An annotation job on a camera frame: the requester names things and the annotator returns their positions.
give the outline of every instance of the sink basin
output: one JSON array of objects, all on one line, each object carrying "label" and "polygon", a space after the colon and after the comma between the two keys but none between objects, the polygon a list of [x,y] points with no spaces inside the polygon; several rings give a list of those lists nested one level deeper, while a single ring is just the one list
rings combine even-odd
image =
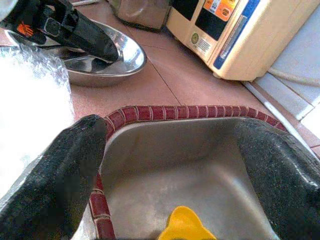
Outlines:
[{"label": "sink basin", "polygon": [[246,121],[252,119],[147,122],[117,131],[100,168],[115,235],[156,238],[184,205],[218,239],[279,239],[238,147],[235,129]]}]

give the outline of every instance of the yellow object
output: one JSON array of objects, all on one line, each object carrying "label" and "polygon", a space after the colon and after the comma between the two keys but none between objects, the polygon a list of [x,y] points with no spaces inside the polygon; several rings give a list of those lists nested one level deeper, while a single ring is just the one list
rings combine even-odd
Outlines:
[{"label": "yellow object", "polygon": [[197,214],[186,206],[178,206],[169,216],[166,229],[158,240],[217,240],[201,223]]}]

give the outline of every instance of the stainless steel bowl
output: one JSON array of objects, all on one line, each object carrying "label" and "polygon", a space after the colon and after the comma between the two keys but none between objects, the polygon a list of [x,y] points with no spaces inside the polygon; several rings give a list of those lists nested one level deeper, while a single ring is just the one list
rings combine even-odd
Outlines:
[{"label": "stainless steel bowl", "polygon": [[147,62],[147,56],[142,47],[113,27],[99,22],[96,24],[113,40],[120,52],[119,60],[112,64],[77,49],[61,47],[49,38],[44,45],[37,45],[14,32],[7,31],[6,34],[16,44],[37,46],[64,59],[69,71],[70,83],[75,85],[107,87],[118,84],[126,80],[128,76],[138,73]]}]

